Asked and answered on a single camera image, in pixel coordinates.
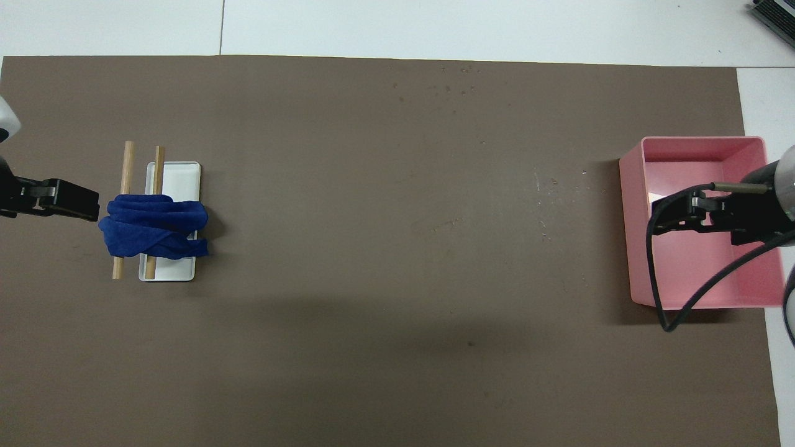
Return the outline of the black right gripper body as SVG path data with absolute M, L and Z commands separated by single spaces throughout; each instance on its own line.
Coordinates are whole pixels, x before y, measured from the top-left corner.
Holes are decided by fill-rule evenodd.
M 781 206 L 773 186 L 715 186 L 718 209 L 709 212 L 709 233 L 727 232 L 733 245 L 767 243 L 792 232 L 794 223 Z

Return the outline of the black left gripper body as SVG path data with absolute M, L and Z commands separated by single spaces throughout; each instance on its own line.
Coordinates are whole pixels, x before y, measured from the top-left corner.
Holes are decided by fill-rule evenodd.
M 45 211 L 36 209 L 36 198 L 25 194 L 26 187 L 36 186 L 26 180 L 20 181 L 1 158 L 1 215 L 14 219 L 18 214 L 45 216 Z

